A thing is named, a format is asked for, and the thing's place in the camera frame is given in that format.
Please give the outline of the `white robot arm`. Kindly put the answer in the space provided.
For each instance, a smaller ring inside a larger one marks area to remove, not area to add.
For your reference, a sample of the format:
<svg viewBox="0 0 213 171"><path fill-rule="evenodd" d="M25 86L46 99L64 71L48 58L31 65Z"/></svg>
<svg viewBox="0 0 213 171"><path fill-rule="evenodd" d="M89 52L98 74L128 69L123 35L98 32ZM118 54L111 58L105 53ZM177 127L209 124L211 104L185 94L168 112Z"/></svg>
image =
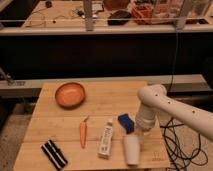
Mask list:
<svg viewBox="0 0 213 171"><path fill-rule="evenodd" d="M135 122L142 131L154 127L156 110L161 110L213 142L213 113L169 98L161 84L142 87L138 98L140 107Z"/></svg>

